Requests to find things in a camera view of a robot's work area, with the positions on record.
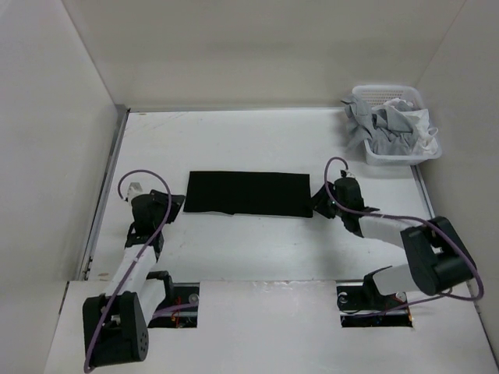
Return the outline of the black tank top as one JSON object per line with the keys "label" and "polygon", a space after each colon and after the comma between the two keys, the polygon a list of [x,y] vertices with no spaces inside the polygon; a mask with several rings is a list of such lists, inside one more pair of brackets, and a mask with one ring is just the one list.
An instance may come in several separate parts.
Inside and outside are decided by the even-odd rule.
{"label": "black tank top", "polygon": [[310,176],[280,172],[191,171],[184,211],[311,218]]}

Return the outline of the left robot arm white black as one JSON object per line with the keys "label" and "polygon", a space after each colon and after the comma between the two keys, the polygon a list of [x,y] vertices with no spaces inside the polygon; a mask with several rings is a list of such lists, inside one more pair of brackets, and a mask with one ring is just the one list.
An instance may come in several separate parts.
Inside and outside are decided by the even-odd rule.
{"label": "left robot arm white black", "polygon": [[184,195],[157,190],[130,192],[132,209],[122,262],[105,290],[85,300],[82,307],[86,373],[93,369],[145,360],[148,325],[157,310],[175,301],[172,277],[154,270],[164,245],[162,228],[173,222]]}

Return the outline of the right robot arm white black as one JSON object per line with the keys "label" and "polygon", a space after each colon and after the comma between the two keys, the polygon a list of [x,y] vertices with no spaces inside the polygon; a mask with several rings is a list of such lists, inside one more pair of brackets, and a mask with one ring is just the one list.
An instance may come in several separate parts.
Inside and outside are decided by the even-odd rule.
{"label": "right robot arm white black", "polygon": [[483,293],[476,264],[445,217],[425,221],[418,217],[396,216],[366,206],[359,183],[352,177],[326,182],[311,199],[313,210],[323,217],[339,217],[347,231],[359,238],[376,239],[402,249],[406,263],[387,266],[365,276],[363,302],[380,308],[390,295],[421,291],[428,296],[472,279]]}

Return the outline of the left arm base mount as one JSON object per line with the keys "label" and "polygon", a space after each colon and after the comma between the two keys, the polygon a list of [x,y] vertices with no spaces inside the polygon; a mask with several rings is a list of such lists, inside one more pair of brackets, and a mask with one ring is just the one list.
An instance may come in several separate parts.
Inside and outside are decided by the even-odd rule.
{"label": "left arm base mount", "polygon": [[150,272],[147,279],[161,281],[165,289],[165,298],[153,314],[149,328],[197,327],[200,283],[175,283],[168,271]]}

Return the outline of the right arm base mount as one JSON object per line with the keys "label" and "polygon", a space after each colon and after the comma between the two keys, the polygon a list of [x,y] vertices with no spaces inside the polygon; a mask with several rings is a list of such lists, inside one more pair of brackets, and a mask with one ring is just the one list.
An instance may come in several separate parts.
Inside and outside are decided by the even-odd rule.
{"label": "right arm base mount", "polygon": [[367,282],[336,285],[337,307],[343,328],[409,327],[409,308],[393,310],[407,302],[405,293],[381,295]]}

